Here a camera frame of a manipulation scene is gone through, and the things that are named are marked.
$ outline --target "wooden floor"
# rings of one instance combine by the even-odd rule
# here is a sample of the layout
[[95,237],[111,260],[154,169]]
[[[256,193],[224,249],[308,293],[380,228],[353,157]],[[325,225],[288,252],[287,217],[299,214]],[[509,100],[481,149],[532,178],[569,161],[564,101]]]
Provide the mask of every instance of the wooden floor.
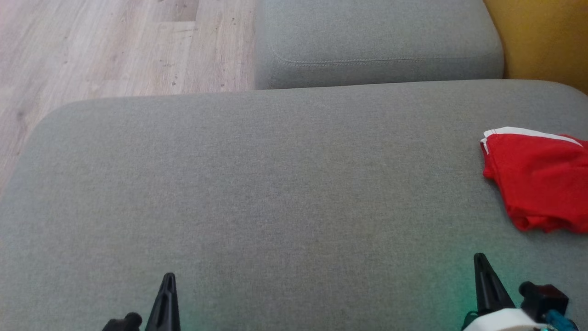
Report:
[[254,19],[255,0],[0,0],[0,194],[60,105],[251,89]]

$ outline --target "gray cushion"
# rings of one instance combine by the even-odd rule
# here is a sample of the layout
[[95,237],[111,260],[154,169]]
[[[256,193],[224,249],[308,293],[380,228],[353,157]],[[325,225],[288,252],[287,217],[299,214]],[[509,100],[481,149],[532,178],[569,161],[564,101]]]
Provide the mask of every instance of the gray cushion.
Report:
[[258,89],[500,78],[482,0],[259,0]]
[[588,97],[538,81],[67,105],[0,203],[0,329],[146,318],[175,272],[183,330],[457,330],[479,251],[516,302],[553,283],[586,327],[588,240],[516,230],[479,140],[587,124]]

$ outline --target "folded red shirt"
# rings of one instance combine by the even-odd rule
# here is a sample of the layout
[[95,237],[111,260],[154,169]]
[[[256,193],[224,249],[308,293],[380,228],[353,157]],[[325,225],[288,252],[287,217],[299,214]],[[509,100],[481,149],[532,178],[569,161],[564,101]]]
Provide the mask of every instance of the folded red shirt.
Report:
[[519,230],[588,232],[588,141],[513,127],[484,136],[484,176]]

